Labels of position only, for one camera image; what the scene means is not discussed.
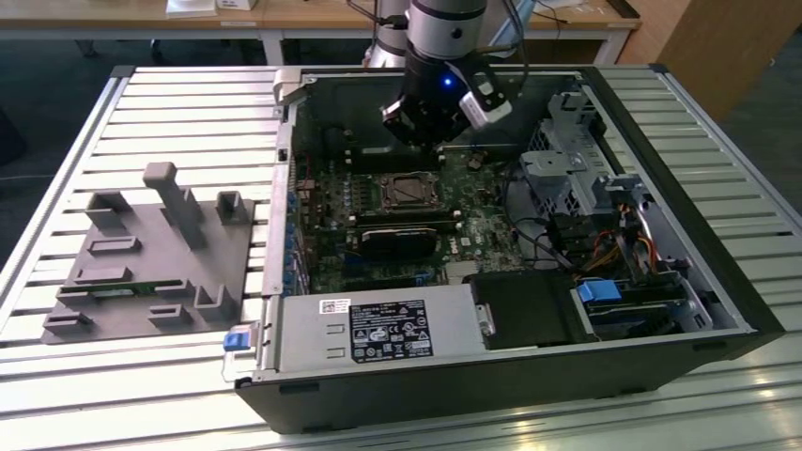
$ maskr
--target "table leg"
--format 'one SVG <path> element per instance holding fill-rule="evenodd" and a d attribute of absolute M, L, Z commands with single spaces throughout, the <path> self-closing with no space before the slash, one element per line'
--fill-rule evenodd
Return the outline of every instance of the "table leg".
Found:
<path fill-rule="evenodd" d="M 630 30 L 610 30 L 607 39 L 599 47 L 599 53 L 597 59 L 593 61 L 594 64 L 615 64 L 618 56 L 625 50 L 625 44 L 627 43 Z"/>
<path fill-rule="evenodd" d="M 284 53 L 280 50 L 280 32 L 275 30 L 263 30 L 259 32 L 262 47 L 264 48 L 264 57 L 270 66 L 284 65 Z"/>
<path fill-rule="evenodd" d="M 80 54 L 87 58 L 93 58 L 97 56 L 97 52 L 95 51 L 95 41 L 93 40 L 76 40 L 75 45 L 77 45 L 77 49 L 80 50 Z"/>
<path fill-rule="evenodd" d="M 161 54 L 161 40 L 151 39 L 151 60 L 155 64 L 164 62 L 164 55 Z"/>

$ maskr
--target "green circuit board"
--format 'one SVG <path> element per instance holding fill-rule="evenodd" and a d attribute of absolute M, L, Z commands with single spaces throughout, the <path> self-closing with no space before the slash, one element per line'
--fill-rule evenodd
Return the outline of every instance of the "green circuit board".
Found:
<path fill-rule="evenodd" d="M 416 287 L 446 285 L 450 277 L 446 268 L 454 262 L 475 262 L 479 272 L 523 267 L 520 249 L 498 202 L 503 168 L 498 164 L 468 168 L 470 151 L 450 151 L 444 156 L 442 170 L 435 172 L 355 175 L 334 165 L 318 171 L 318 191 L 310 196 L 304 226 L 304 235 L 315 247 L 310 265 L 312 293 L 400 288 L 412 281 Z M 350 247 L 356 238 L 347 224 L 348 215 L 354 211 L 363 214 L 384 211 L 382 180 L 392 177 L 434 180 L 432 208 L 459 210 L 460 227 L 455 233 L 439 234 L 430 257 L 367 263 Z"/>

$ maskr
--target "power supply label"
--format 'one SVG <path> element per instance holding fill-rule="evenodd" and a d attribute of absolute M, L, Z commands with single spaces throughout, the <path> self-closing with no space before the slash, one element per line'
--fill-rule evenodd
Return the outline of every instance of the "power supply label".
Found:
<path fill-rule="evenodd" d="M 423 300 L 351 305 L 350 321 L 358 364 L 435 355 Z"/>

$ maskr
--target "wooden cabinet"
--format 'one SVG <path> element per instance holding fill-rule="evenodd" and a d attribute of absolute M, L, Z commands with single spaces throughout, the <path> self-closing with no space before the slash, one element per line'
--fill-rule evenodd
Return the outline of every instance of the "wooden cabinet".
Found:
<path fill-rule="evenodd" d="M 665 64 L 714 119 L 726 117 L 802 23 L 799 0 L 629 0 L 643 24 L 619 64 Z"/>

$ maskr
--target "barcode sticker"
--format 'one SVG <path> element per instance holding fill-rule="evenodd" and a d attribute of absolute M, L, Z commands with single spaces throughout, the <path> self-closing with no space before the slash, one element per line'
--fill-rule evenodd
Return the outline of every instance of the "barcode sticker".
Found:
<path fill-rule="evenodd" d="M 350 299 L 323 299 L 320 301 L 320 314 L 328 315 L 330 313 L 348 313 L 350 306 Z"/>

